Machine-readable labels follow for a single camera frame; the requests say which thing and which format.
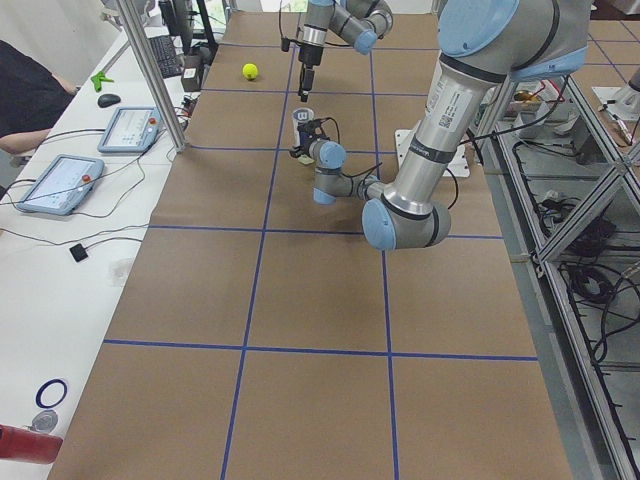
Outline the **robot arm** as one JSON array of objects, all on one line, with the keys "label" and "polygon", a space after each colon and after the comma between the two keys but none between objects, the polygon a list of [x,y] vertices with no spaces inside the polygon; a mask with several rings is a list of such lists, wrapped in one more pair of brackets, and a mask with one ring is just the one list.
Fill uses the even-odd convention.
[{"label": "robot arm", "polygon": [[310,0],[298,40],[300,100],[308,101],[314,68],[321,64],[328,32],[337,35],[356,52],[367,55],[392,27],[393,14],[386,1]]},{"label": "robot arm", "polygon": [[451,226],[447,207],[432,194],[454,158],[486,92],[504,82],[568,75],[585,62],[588,1],[447,1],[438,17],[438,67],[408,151],[393,182],[348,176],[344,148],[303,136],[298,152],[315,162],[313,198],[364,200],[362,226],[378,250],[423,248]]}]

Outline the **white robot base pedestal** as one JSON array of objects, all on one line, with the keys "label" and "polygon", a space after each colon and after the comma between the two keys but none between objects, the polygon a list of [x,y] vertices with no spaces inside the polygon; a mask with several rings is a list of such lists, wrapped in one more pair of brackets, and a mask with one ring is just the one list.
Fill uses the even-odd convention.
[{"label": "white robot base pedestal", "polygon": [[[414,129],[397,129],[394,133],[398,167],[401,167],[406,159],[414,134]],[[454,155],[451,155],[450,152],[433,150],[431,152],[431,158],[438,163],[444,163],[445,160],[448,160],[448,170],[443,173],[444,176],[455,176],[456,178],[467,178],[470,176],[470,167],[467,161],[465,147],[462,145],[457,147]]]}]

